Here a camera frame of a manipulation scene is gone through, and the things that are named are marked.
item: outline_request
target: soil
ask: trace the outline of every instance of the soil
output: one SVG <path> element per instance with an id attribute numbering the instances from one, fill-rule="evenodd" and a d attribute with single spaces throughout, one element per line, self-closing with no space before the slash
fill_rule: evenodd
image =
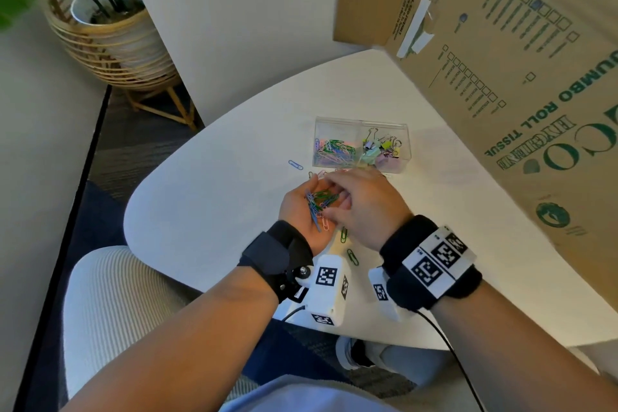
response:
<path id="1" fill-rule="evenodd" d="M 109 17 L 107 17 L 101 10 L 97 10 L 90 17 L 90 23 L 95 25 L 109 25 L 117 23 L 122 20 L 126 20 L 141 12 L 146 7 L 141 0 L 124 0 L 128 10 L 126 12 L 117 12 L 111 7 L 111 5 L 105 4 L 105 10 L 108 11 Z"/>

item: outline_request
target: black baseboard trim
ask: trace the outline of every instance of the black baseboard trim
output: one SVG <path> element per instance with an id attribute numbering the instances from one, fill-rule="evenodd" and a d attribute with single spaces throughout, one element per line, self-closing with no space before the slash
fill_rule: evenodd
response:
<path id="1" fill-rule="evenodd" d="M 15 399 L 15 405 L 13 407 L 14 412 L 22 412 L 26 408 L 28 393 L 30 391 L 30 387 L 32 386 L 32 377 L 39 358 L 39 353 L 41 352 L 45 331 L 47 330 L 47 326 L 50 322 L 52 308 L 54 307 L 54 300 L 58 291 L 58 284 L 62 275 L 62 268 L 64 267 L 67 250 L 69 248 L 69 244 L 71 243 L 71 237 L 73 236 L 73 228 L 75 226 L 75 221 L 77 220 L 77 213 L 81 205 L 81 198 L 83 196 L 84 188 L 86 187 L 90 167 L 92 166 L 92 161 L 95 158 L 95 152 L 97 151 L 97 143 L 99 141 L 99 135 L 101 134 L 101 128 L 103 127 L 103 120 L 105 119 L 105 112 L 108 109 L 109 97 L 111 96 L 111 93 L 112 87 L 108 85 L 101 104 L 101 110 L 99 111 L 99 117 L 97 118 L 97 124 L 95 125 L 95 132 L 92 136 L 92 140 L 90 141 L 90 147 L 88 154 L 86 155 L 86 162 L 84 163 L 83 170 L 81 171 L 79 185 L 77 186 L 77 191 L 75 192 L 75 198 L 73 200 L 71 212 L 69 213 L 67 226 L 64 230 L 58 260 L 56 261 L 54 271 L 51 274 L 50 284 L 47 289 L 45 301 L 43 302 L 41 316 L 35 331 L 35 337 L 32 342 L 32 346 L 30 347 L 30 353 L 28 355 L 28 361 L 26 362 L 26 368 L 23 372 L 22 382 L 17 392 L 17 398 Z"/>

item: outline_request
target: hand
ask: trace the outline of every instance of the hand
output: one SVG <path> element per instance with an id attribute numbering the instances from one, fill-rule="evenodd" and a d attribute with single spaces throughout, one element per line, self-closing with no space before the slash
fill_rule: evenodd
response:
<path id="1" fill-rule="evenodd" d="M 318 175 L 313 174 L 309 181 L 302 183 L 299 187 L 285 195 L 279 210 L 279 220 L 288 222 L 305 236 L 314 256 L 324 251 L 324 248 L 331 242 L 337 226 L 332 221 L 326 219 L 328 229 L 324 229 L 322 219 L 318 219 L 318 224 L 320 225 L 320 231 L 318 231 L 318 227 L 316 227 L 311 217 L 309 202 L 305 199 L 305 192 L 309 191 L 314 194 L 327 189 L 333 194 L 338 194 L 342 190 L 340 186 L 332 182 L 318 180 Z M 344 198 L 345 196 L 339 196 L 339 199 L 332 205 L 339 205 Z"/>
<path id="2" fill-rule="evenodd" d="M 397 190 L 375 167 L 328 173 L 324 181 L 344 188 L 345 197 L 324 216 L 344 225 L 361 244 L 379 251 L 413 213 Z"/>

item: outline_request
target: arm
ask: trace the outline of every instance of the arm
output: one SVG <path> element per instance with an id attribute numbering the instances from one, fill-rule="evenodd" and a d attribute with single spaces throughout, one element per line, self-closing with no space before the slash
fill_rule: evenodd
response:
<path id="1" fill-rule="evenodd" d="M 385 243 L 392 242 L 396 232 L 401 234 L 398 229 L 413 217 L 397 190 L 374 168 L 330 173 L 326 179 L 345 188 L 349 197 L 324 214 L 345 225 L 367 247 L 380 250 L 384 268 L 400 265 L 415 246 L 400 254 L 400 260 L 385 256 L 389 245 Z M 411 293 L 409 287 L 403 291 Z M 445 296 L 431 311 L 490 411 L 618 410 L 614 385 L 488 283 L 482 282 L 466 298 Z"/>
<path id="2" fill-rule="evenodd" d="M 305 191 L 329 188 L 314 175 L 286 194 L 279 219 L 313 254 L 336 226 L 318 232 Z M 267 327 L 279 299 L 251 267 L 236 267 L 217 285 L 101 369 L 64 412 L 214 412 L 219 410 Z"/>
<path id="3" fill-rule="evenodd" d="M 595 374 L 488 283 L 432 308 L 488 410 L 618 410 Z"/>

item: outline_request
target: cable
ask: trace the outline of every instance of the cable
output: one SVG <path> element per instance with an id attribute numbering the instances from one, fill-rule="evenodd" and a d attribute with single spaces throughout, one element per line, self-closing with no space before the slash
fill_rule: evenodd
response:
<path id="1" fill-rule="evenodd" d="M 304 304 L 303 306 L 296 308 L 294 311 L 292 311 L 290 314 L 286 315 L 281 322 L 286 322 L 293 314 L 298 313 L 298 311 L 300 311 L 301 309 L 305 309 L 306 305 Z"/>
<path id="2" fill-rule="evenodd" d="M 290 317 L 291 315 L 293 315 L 295 312 L 292 311 L 287 317 Z M 478 408 L 481 409 L 482 412 L 485 412 L 485 409 L 483 408 L 483 404 L 481 404 L 481 400 L 478 398 L 478 396 L 476 395 L 476 392 L 474 391 L 474 388 L 472 387 L 472 382 L 470 381 L 470 378 L 468 378 L 468 375 L 465 372 L 464 366 L 462 365 L 462 363 L 459 361 L 459 358 L 457 357 L 457 355 L 455 354 L 455 351 L 453 350 L 453 348 L 451 347 L 451 344 L 449 343 L 448 340 L 446 340 L 446 337 L 444 337 L 444 334 L 442 333 L 441 330 L 439 330 L 437 328 L 437 326 L 423 313 L 421 313 L 420 311 L 415 311 L 414 313 L 416 314 L 420 314 L 425 321 L 427 321 L 429 324 L 431 324 L 431 326 L 436 330 L 436 332 L 440 335 L 440 337 L 442 337 L 442 340 L 444 340 L 444 343 L 446 344 L 446 346 L 449 348 L 449 350 L 451 351 L 451 353 L 453 354 L 453 357 L 455 357 L 455 360 L 457 360 L 457 364 L 459 365 L 459 368 L 461 369 L 462 373 L 463 373 L 463 377 L 466 380 L 466 383 L 468 383 L 468 386 L 470 387 L 470 391 L 472 391 L 472 395 L 474 396 L 474 399 L 476 399 L 476 403 L 478 404 Z"/>

